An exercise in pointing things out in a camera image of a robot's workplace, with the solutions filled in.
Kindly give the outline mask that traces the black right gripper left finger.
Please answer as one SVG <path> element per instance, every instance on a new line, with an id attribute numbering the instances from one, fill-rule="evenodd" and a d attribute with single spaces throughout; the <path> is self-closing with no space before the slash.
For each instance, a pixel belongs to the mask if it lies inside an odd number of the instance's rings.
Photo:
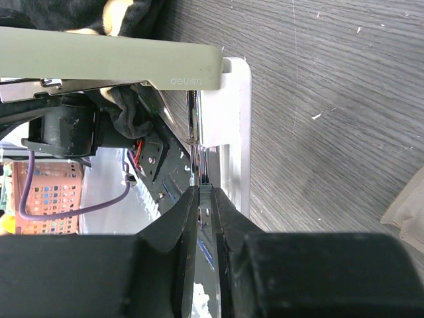
<path id="1" fill-rule="evenodd" d="M 1 237 L 2 317 L 189 317 L 199 190 L 135 235 Z"/>

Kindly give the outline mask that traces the red white staple box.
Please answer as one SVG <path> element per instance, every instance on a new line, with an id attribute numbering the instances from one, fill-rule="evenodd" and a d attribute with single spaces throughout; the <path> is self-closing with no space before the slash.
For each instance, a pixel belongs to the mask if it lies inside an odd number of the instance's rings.
<path id="1" fill-rule="evenodd" d="M 399 237 L 423 253 L 423 168 L 417 171 L 380 219 L 399 229 Z"/>

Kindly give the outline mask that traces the silver staple strips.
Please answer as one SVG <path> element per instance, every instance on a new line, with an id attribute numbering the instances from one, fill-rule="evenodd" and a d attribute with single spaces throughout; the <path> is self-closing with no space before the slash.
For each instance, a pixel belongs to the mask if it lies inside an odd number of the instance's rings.
<path id="1" fill-rule="evenodd" d="M 198 223 L 201 229 L 210 225 L 211 222 L 211 184 L 202 184 L 199 186 L 199 216 Z"/>

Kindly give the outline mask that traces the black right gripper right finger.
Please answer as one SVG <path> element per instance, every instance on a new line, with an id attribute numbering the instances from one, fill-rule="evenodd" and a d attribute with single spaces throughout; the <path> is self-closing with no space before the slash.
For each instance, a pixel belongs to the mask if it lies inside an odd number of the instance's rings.
<path id="1" fill-rule="evenodd" d="M 211 192 L 219 317 L 422 317 L 423 284 L 380 233 L 267 233 Z"/>

